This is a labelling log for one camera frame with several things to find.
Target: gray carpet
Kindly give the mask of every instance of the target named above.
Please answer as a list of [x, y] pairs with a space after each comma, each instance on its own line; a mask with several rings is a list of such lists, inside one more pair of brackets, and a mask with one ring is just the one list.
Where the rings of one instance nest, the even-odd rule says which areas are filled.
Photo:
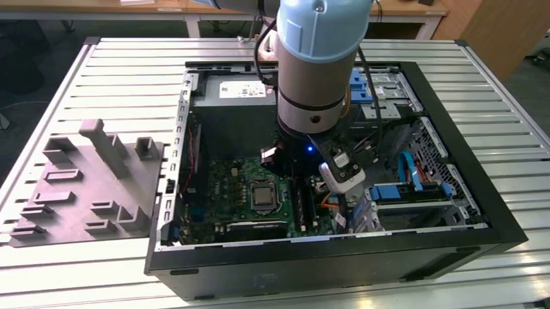
[[[234, 21], [219, 26], [214, 31], [210, 22], [200, 22], [203, 37], [247, 36], [251, 22]], [[76, 21], [76, 31], [67, 33], [59, 21], [41, 21], [43, 32], [51, 49], [35, 57], [37, 67], [44, 74], [44, 85], [28, 95], [13, 96], [0, 91], [0, 108], [21, 101], [49, 101], [71, 67], [73, 59], [88, 36], [101, 37], [187, 37], [184, 22], [179, 21]], [[506, 87], [525, 109], [550, 133], [550, 69], [535, 67], [525, 60], [514, 72]], [[3, 110], [3, 114], [15, 123], [13, 129], [0, 131], [0, 184], [23, 150], [47, 104], [21, 104]]]

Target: wooden table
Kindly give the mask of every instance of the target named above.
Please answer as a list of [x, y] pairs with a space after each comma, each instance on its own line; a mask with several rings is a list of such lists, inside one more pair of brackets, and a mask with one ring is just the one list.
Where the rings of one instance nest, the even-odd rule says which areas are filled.
[[[416, 39], [430, 39], [449, 10], [439, 0], [432, 6], [416, 0], [380, 0], [383, 23], [422, 24]], [[378, 14], [372, 5], [371, 16]], [[121, 6], [119, 0], [0, 0], [0, 19], [48, 20], [179, 20], [190, 37], [200, 37], [199, 21], [252, 20], [231, 10], [216, 10], [192, 0], [157, 0], [153, 5]]]

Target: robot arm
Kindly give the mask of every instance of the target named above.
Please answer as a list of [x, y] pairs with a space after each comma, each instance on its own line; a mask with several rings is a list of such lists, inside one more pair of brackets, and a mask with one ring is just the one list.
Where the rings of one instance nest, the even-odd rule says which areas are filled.
[[279, 125], [288, 135], [311, 140], [326, 160], [319, 171], [330, 189], [347, 191], [364, 172], [352, 149], [327, 132], [339, 122], [372, 0], [195, 1], [276, 18]]

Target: green circuit board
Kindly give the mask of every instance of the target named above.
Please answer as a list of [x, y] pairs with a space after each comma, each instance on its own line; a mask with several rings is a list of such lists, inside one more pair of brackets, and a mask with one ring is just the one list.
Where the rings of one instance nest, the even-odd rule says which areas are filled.
[[[252, 186], [272, 183], [276, 187], [276, 209], [267, 213], [252, 210]], [[214, 160], [208, 165], [207, 201], [204, 219], [192, 224], [198, 243], [214, 242], [214, 224], [239, 221], [284, 221], [287, 238], [332, 234], [328, 211], [318, 218], [318, 227], [302, 231], [295, 226], [290, 183], [268, 172], [258, 158]]]

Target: slotted metal worktable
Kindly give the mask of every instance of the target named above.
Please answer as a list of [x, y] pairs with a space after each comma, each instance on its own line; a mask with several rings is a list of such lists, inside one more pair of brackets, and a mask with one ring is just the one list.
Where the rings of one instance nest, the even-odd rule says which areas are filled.
[[[522, 225], [529, 242], [435, 281], [239, 299], [242, 308], [522, 308], [550, 297], [550, 143], [469, 48], [453, 41], [368, 41], [370, 61], [416, 61]], [[172, 308], [187, 305], [143, 274], [147, 239], [11, 248], [8, 232], [40, 177], [44, 143], [101, 118], [123, 142], [172, 143], [186, 61], [251, 60], [234, 39], [101, 39], [85, 45], [0, 190], [0, 308]], [[164, 154], [171, 154], [170, 146]]]

